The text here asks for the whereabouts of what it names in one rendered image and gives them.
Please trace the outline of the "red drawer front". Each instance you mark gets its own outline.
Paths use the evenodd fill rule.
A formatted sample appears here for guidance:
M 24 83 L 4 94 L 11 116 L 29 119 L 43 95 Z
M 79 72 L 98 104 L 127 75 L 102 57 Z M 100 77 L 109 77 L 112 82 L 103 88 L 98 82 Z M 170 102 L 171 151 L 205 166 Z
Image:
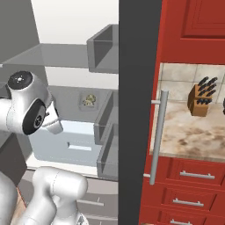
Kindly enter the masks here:
M 204 203 L 204 207 L 175 204 L 172 202 L 175 198 L 191 202 L 200 201 L 201 203 Z M 161 205 L 202 211 L 211 215 L 225 216 L 225 194 L 216 193 L 213 191 L 186 191 L 181 189 L 165 188 L 163 191 Z
M 173 225 L 170 220 L 190 221 L 193 225 L 225 225 L 225 218 L 201 214 L 188 214 L 179 212 L 162 212 L 157 220 L 157 225 Z
M 215 176 L 215 179 L 183 177 L 179 175 L 180 171 L 197 174 L 210 173 Z M 222 186 L 225 181 L 225 163 L 210 163 L 206 161 L 175 158 L 172 160 L 168 178 L 176 181 Z

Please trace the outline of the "red cupboard door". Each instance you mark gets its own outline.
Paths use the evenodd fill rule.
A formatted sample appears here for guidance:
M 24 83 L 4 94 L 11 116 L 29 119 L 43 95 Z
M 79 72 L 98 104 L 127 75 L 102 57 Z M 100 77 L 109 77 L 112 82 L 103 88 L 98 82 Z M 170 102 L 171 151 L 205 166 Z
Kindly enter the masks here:
M 163 0 L 161 62 L 225 65 L 225 0 Z

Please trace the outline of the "dark grey fridge door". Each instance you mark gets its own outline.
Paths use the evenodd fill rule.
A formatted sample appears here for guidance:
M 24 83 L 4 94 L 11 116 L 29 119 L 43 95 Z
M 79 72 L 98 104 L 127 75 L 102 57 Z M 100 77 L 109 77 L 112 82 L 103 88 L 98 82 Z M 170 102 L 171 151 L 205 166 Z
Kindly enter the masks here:
M 120 0 L 119 225 L 139 225 L 162 0 Z

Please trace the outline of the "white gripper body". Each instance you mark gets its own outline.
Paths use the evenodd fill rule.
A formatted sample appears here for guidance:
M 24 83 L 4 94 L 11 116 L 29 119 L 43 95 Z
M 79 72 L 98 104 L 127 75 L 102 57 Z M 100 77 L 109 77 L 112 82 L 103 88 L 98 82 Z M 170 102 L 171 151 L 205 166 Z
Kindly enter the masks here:
M 48 118 L 45 118 L 43 127 L 52 134 L 59 134 L 63 131 L 62 124 L 58 119 L 49 120 Z

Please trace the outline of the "glass fridge shelf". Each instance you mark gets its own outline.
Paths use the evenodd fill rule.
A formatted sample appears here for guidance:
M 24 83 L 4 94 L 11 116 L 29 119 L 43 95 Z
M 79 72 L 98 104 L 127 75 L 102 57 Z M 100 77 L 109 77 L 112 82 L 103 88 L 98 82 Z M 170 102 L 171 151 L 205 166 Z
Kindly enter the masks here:
M 77 44 L 39 44 L 3 62 L 3 65 L 6 64 L 87 69 L 87 47 Z

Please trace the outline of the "pale blue crisper drawer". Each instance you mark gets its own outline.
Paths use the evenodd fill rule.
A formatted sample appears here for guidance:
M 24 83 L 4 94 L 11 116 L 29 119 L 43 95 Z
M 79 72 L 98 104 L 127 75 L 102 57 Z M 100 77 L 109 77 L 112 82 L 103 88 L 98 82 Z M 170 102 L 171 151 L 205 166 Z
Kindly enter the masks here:
M 93 123 L 63 120 L 62 127 L 59 134 L 41 127 L 29 136 L 34 156 L 41 161 L 96 167 L 101 146 L 95 143 Z

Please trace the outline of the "wooden knife block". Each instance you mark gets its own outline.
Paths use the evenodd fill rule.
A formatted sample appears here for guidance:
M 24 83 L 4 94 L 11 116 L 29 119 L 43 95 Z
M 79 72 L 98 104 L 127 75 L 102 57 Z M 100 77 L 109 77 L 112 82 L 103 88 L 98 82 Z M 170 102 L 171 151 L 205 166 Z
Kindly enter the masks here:
M 187 107 L 192 116 L 206 117 L 209 104 L 216 92 L 217 77 L 210 79 L 205 76 L 198 84 L 192 87 L 188 95 Z

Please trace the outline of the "clear tupperware container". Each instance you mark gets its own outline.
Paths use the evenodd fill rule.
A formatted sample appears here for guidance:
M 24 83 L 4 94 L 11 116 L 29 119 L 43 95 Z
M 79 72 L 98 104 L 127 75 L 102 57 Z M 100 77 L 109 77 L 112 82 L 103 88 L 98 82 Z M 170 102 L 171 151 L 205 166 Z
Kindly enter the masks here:
M 91 105 L 87 105 L 87 106 L 83 105 L 83 101 L 87 98 L 87 96 L 89 94 L 93 94 L 96 97 L 96 101 L 91 102 Z M 97 111 L 97 109 L 98 109 L 98 93 L 95 91 L 82 91 L 79 94 L 78 106 L 79 106 L 79 109 L 83 112 Z

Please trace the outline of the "grey fridge door bin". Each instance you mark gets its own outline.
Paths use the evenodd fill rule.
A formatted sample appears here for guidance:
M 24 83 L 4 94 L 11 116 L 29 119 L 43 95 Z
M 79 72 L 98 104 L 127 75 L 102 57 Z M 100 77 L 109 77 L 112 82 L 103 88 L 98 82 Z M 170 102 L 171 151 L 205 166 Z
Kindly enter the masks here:
M 119 122 L 119 92 L 109 91 L 94 122 L 95 143 L 102 145 L 105 141 L 108 128 Z
M 89 71 L 119 73 L 119 26 L 109 24 L 86 41 Z
M 119 180 L 119 125 L 111 124 L 100 150 L 97 169 L 98 177 L 113 181 Z

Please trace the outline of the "grey freezer drawer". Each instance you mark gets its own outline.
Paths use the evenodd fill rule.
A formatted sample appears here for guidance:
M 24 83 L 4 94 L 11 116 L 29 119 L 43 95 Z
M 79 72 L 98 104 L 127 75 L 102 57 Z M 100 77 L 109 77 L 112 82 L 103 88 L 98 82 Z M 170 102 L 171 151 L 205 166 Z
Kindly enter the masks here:
M 118 182 L 87 178 L 88 190 L 81 200 L 102 202 L 94 206 L 77 202 L 78 208 L 86 216 L 90 225 L 119 225 L 118 223 Z

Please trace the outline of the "grey fridge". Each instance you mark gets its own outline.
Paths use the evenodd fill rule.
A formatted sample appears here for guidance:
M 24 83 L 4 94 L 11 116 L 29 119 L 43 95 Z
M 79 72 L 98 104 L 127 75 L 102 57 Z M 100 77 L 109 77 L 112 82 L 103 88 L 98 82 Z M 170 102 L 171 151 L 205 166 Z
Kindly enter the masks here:
M 119 25 L 120 0 L 0 0 L 0 99 L 10 98 L 7 83 L 11 75 L 29 71 L 51 92 L 59 120 L 93 123 L 109 91 L 119 91 L 119 73 L 94 73 L 84 68 L 61 68 L 14 65 L 3 62 L 39 44 L 77 44 L 86 41 L 109 24 Z M 97 111 L 79 109 L 82 91 L 98 93 Z M 12 133 L 12 152 L 22 163 L 13 172 L 33 173 L 42 166 L 98 177 L 97 166 L 38 160 L 33 153 L 30 135 Z

